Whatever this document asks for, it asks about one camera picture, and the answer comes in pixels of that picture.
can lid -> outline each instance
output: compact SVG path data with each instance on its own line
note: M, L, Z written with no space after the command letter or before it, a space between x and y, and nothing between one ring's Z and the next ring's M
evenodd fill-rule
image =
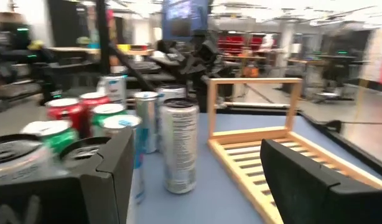
M181 85L181 84L170 84L170 83L169 83L169 84L162 84L159 88L174 90L174 89L185 88L185 85Z
M96 114L113 114L124 111L124 106L119 103L107 103L104 105L98 105L93 109L93 113Z
M104 128L122 129L125 127L136 127L141 124L141 118L135 115L116 115L103 121Z
M80 98L81 99L84 99L84 100L90 100L90 99L98 99L98 98L102 98L102 97L105 97L106 95L102 92L93 92L93 93L85 93L83 95L80 95Z
M61 133L71 127L70 121L34 121L21 130L24 134L35 134L37 136L49 136Z
M42 146L40 138L31 134L0 136L0 164L26 156Z
M158 93L153 91L142 91L142 92L135 93L134 97L139 99L157 98Z
M51 107L63 107L63 106L72 106L79 103L79 100L76 98L62 98L57 100L52 100L46 103L47 106Z
M171 98L164 101L164 105L169 108L189 108L197 104L196 100L190 98Z
M110 139L108 137L94 137L79 140L67 146L58 157L65 168L74 168L94 156L100 147Z

yellow object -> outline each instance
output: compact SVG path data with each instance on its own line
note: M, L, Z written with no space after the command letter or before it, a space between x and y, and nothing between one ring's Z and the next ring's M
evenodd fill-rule
M118 44L117 47L122 52L128 52L130 50L130 44Z
M43 42L41 40L35 40L30 43L28 46L29 50L40 50L40 48L43 46Z

silver can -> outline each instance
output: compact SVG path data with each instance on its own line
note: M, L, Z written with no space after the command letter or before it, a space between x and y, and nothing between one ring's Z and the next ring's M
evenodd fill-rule
M158 93L143 91L134 94L136 114L142 119L141 132L146 138L145 153L157 151L157 99Z
M30 134L0 136L0 184L58 174L51 150Z
M111 138L125 127L133 128L134 169L131 191L134 192L134 198L137 203L141 203L145 197L141 123L141 118L134 115L116 115L103 121L104 133L107 137Z
M158 88L158 107L163 105L163 102L173 98L185 98L187 96L185 85L180 84L163 84ZM159 110L157 110L157 147L159 152L164 150L162 145L162 131L161 131L161 117Z
M164 185L175 194L187 193L197 183L198 114L197 102L187 98L165 100L161 107Z
M101 77L97 91L106 94L111 103L120 103L126 109L126 77L127 75Z

red soda can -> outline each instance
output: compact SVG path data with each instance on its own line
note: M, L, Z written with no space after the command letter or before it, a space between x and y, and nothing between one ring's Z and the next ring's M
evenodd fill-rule
M80 102L88 111L89 118L91 119L91 112L93 111L94 107L110 103L110 100L104 93L93 92L80 95Z
M52 120L66 119L71 121L72 128L76 129L79 138L90 137L88 112L76 98L62 98L46 103L47 116Z

energy drink can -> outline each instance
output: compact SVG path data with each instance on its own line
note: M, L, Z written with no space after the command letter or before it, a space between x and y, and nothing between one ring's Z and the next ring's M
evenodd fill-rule
M21 133L40 136L53 153L61 153L67 146L78 140L77 133L69 121L35 121L29 123Z
M57 172L53 154L38 136L0 136L0 184L11 183L12 180L50 177Z
M107 103L96 106L93 109L93 118L91 120L91 129L94 137L104 136L103 121L111 116L126 114L124 106L118 103Z
M185 85L180 84L163 84L158 88L158 107L163 105L163 102L172 98L185 98L187 96ZM162 132L161 132L161 117L157 110L157 147L159 152L164 150L162 147Z
M105 136L113 137L125 127L133 128L134 137L134 169L131 190L134 192L136 203L141 203L145 197L144 193L144 174L143 174L143 151L141 144L143 142L140 132L141 118L134 115L117 115L106 118L103 121Z
M79 140L66 147L59 155L60 162L71 172L80 164L94 156L101 146L105 145L111 138L97 137ZM129 198L128 217L126 223L136 224L136 203L134 197Z
M126 109L126 75L110 75L102 77L100 85L103 85L104 93L111 103L119 103Z
M143 145L145 153L157 150L157 99L158 93L143 91L134 94L136 114L142 119L141 132L146 142Z
M165 100L161 107L164 146L164 185L169 192L184 194L195 188L199 107L187 98Z

